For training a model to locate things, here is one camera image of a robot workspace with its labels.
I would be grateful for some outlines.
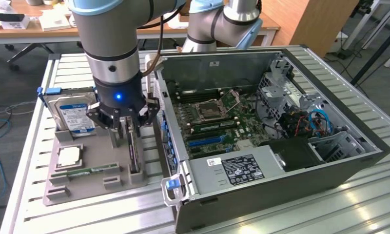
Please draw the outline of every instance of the power supply label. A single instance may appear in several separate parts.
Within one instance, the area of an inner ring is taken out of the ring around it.
[[[253,155],[234,157],[222,160],[221,163],[232,185],[243,184],[265,177]]]
[[[68,128],[74,133],[88,133],[94,130],[96,125],[86,117],[86,104],[60,106]]]

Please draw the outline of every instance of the screw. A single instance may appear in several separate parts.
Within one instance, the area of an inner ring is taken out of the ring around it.
[[[114,72],[117,70],[116,66],[109,66],[109,71]]]

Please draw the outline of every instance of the aluminum extrusion table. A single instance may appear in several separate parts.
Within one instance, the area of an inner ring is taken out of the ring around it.
[[[299,46],[282,48],[293,53],[390,146],[390,117],[309,49]],[[142,70],[145,54],[148,52],[140,54]],[[314,91],[298,72],[295,72],[295,80],[307,93]],[[84,54],[61,55],[50,59],[41,86],[44,88],[93,86]],[[173,233],[173,213],[162,201],[161,165],[152,127],[142,130],[146,171],[150,178],[148,186],[50,207],[44,206],[44,181],[48,175],[54,126],[50,113],[38,101],[0,233]],[[338,188],[193,233],[371,232],[390,234],[390,155],[371,168],[357,173]]]

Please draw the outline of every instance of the motherboard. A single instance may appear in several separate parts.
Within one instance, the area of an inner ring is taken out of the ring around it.
[[[255,114],[255,92],[238,88],[176,93],[173,108],[192,159],[257,147],[270,140]]]

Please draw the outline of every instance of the wooden cabinet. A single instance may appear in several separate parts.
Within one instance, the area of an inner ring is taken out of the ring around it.
[[[329,51],[358,0],[262,0],[262,12],[279,25],[271,45],[306,45]]]

